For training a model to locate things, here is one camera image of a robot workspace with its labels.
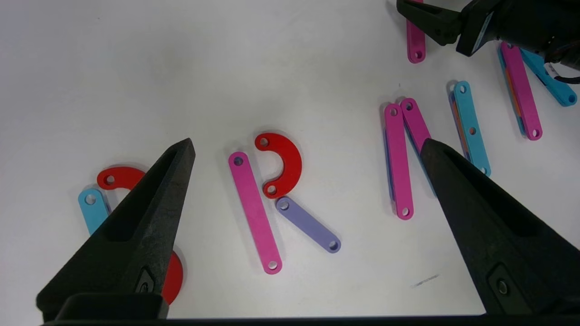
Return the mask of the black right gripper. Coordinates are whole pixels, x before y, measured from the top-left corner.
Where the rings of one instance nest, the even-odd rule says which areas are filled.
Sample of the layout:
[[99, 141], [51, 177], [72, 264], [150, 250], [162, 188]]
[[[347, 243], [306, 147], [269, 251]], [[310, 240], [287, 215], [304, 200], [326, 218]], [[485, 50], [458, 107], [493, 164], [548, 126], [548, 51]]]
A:
[[577, 0], [473, 0], [461, 12], [398, 0], [397, 11], [441, 46], [459, 38], [456, 51], [468, 57], [501, 40], [579, 69]]

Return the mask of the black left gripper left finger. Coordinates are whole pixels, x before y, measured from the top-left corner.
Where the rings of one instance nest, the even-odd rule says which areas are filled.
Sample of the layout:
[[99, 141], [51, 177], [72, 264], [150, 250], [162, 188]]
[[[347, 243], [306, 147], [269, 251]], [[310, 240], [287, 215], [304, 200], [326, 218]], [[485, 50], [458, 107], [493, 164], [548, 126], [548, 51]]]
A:
[[159, 320], [194, 145], [170, 146], [36, 297], [45, 320]]

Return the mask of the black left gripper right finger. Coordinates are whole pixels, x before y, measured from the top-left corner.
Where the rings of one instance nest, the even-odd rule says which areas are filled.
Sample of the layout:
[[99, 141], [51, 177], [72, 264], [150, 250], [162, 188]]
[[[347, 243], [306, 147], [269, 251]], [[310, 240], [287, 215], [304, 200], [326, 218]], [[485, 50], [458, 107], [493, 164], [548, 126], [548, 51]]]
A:
[[488, 314], [579, 315], [579, 250], [450, 146], [420, 158]]

